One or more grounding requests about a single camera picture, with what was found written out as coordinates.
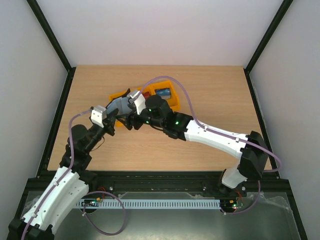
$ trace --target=table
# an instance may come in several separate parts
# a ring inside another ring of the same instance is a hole
[[[72,81],[48,170],[56,170],[65,153],[69,120],[91,106],[106,106],[109,95],[141,87],[157,76],[176,78],[186,88],[197,118],[236,133],[261,132],[242,66],[79,65]],[[182,90],[180,112],[191,114]],[[74,124],[89,128],[89,115]],[[221,171],[237,160],[207,145],[172,139],[144,125],[117,127],[114,136],[91,152],[88,170],[96,171]],[[266,169],[271,169],[267,162]]]

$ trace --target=red object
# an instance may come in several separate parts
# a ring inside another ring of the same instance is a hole
[[[151,96],[150,92],[148,92],[148,91],[143,92],[142,95],[144,96],[145,99],[147,99],[148,97]]]

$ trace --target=white wall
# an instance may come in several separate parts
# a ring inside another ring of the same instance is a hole
[[[251,73],[271,145],[310,240],[319,239],[320,1],[293,1]]]
[[[72,66],[245,66],[282,0],[38,0]]]
[[[0,239],[35,177],[67,72],[27,1],[0,2]]]

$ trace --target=robotic arm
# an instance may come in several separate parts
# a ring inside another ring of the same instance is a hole
[[[14,219],[10,223],[10,240],[21,240],[26,224],[30,225],[26,239],[54,239],[59,225],[74,205],[89,190],[97,188],[96,175],[86,170],[92,159],[90,151],[105,134],[111,136],[115,134],[116,119],[128,130],[132,128],[138,130],[143,124],[150,125],[170,138],[206,144],[238,159],[236,165],[224,170],[221,174],[218,189],[223,194],[227,195],[247,179],[262,178],[268,155],[240,141],[246,140],[266,148],[259,133],[252,131],[250,135],[245,135],[200,122],[204,126],[202,128],[192,116],[173,112],[167,101],[160,96],[152,95],[145,100],[142,94],[137,97],[138,94],[138,91],[130,92],[128,89],[123,96],[114,99],[108,106],[92,107],[90,120],[93,126],[90,129],[86,129],[83,125],[75,125],[72,128],[74,163],[71,171],[57,183],[71,164],[71,148],[68,139],[60,167],[49,186],[22,219]]]

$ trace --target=gray wall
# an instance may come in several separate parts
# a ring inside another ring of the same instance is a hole
[[[36,175],[66,75],[27,1],[1,1],[0,239]]]
[[[38,0],[71,65],[246,65],[282,0]]]
[[[320,234],[319,12],[320,1],[294,1],[251,73],[310,240]]]

